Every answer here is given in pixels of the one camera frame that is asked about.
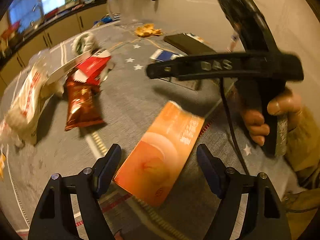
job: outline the human hand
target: human hand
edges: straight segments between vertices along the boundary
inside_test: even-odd
[[[264,123],[264,117],[256,109],[249,109],[245,101],[239,96],[241,106],[241,116],[247,127],[250,137],[258,145],[263,146],[265,136],[270,133],[270,127]],[[287,114],[288,131],[294,129],[300,120],[302,111],[301,97],[286,88],[283,93],[272,99],[267,107],[271,115]]]

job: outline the cabinet handle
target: cabinet handle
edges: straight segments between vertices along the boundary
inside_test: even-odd
[[[47,35],[48,35],[48,38],[49,38],[49,41],[50,41],[51,45],[53,45],[49,33]]]
[[[20,67],[23,68],[22,64],[20,63],[19,57],[17,57],[17,60],[18,60]]]
[[[79,18],[80,18],[81,27],[83,28],[83,22],[82,22],[81,16]]]
[[[47,44],[47,41],[45,40],[44,35],[43,35],[42,37],[43,37],[43,40],[44,40],[45,45],[48,47],[48,44]]]

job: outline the red snack package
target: red snack package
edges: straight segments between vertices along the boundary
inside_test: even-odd
[[[83,84],[68,78],[67,89],[68,117],[65,131],[74,127],[104,123],[92,101],[92,92],[98,93],[100,91],[99,86]]]
[[[106,49],[99,49],[95,54],[79,64],[76,68],[80,69],[84,75],[88,77],[86,83],[99,85],[99,75],[110,59],[111,55],[109,51]]]

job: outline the red and white package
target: red and white package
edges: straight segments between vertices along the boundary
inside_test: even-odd
[[[73,79],[91,85],[99,85],[103,81],[100,74],[106,65],[108,65],[108,69],[113,69],[113,63],[110,62],[110,59],[109,51],[99,49],[91,57],[76,66],[78,70],[73,74]]]

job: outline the brown foil wrapper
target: brown foil wrapper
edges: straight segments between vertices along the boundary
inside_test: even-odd
[[[161,29],[154,29],[153,23],[148,23],[141,27],[137,27],[135,33],[140,37],[148,37],[150,35],[160,36],[163,34]]]
[[[68,117],[65,131],[74,127],[86,127],[104,123],[92,101],[92,92],[99,93],[99,86],[83,84],[67,79]]]

